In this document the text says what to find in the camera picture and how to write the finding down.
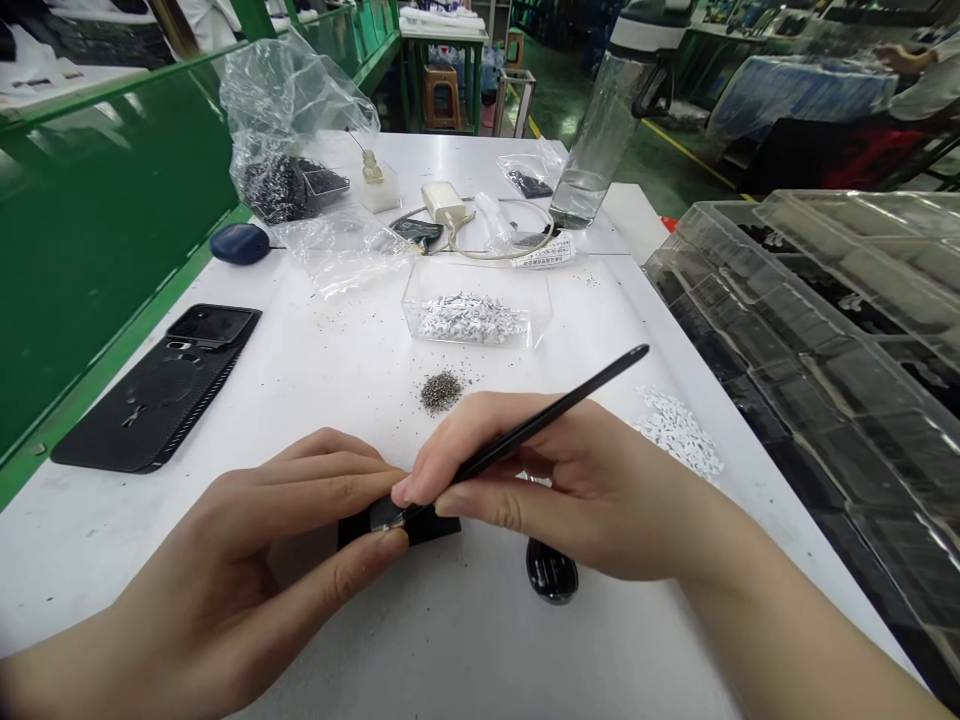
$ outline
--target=water bottle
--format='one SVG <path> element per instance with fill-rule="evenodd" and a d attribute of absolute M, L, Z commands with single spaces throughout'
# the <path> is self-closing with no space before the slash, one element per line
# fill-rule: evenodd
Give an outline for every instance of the water bottle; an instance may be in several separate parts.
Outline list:
<path fill-rule="evenodd" d="M 560 227 L 589 227 L 640 120 L 669 112 L 676 49 L 692 11 L 690 0 L 635 0 L 620 13 L 550 202 Z"/>

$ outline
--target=sticker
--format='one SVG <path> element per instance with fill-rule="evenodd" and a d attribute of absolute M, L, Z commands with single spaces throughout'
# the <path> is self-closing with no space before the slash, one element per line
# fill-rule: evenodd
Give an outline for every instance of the sticker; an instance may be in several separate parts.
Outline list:
<path fill-rule="evenodd" d="M 511 260 L 510 264 L 515 268 L 541 269 L 550 268 L 556 265 L 562 265 L 569 262 L 576 254 L 573 247 L 573 240 L 566 233 L 560 233 L 544 247 L 534 253 L 524 255 L 522 258 Z"/>

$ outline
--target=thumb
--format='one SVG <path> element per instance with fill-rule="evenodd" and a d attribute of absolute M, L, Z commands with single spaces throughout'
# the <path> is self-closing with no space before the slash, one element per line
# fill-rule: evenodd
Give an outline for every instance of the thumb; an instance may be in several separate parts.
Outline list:
<path fill-rule="evenodd" d="M 343 605 L 407 549 L 403 530 L 370 533 L 327 558 L 260 608 L 254 649 L 286 667 Z"/>
<path fill-rule="evenodd" d="M 569 534 L 576 525 L 576 503 L 539 483 L 511 478 L 451 485 L 434 506 L 440 517 L 469 517 L 554 545 L 560 528 Z"/>

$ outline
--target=white charger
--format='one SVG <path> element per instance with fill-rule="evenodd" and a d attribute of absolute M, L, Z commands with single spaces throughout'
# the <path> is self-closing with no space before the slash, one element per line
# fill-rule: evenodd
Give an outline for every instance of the white charger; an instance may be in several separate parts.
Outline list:
<path fill-rule="evenodd" d="M 420 186 L 423 204 L 431 219 L 441 225 L 456 224 L 467 216 L 467 206 L 460 193 L 447 181 L 424 183 Z"/>

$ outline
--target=plastic storage box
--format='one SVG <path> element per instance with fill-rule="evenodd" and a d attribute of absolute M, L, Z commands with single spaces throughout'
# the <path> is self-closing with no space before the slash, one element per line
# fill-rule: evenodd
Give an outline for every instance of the plastic storage box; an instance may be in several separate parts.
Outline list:
<path fill-rule="evenodd" d="M 698 203 L 644 270 L 804 505 L 863 540 L 911 642 L 922 628 L 960 680 L 960 200 Z"/>
<path fill-rule="evenodd" d="M 403 314 L 415 338 L 532 349 L 553 308 L 542 273 L 424 258 L 410 272 Z"/>

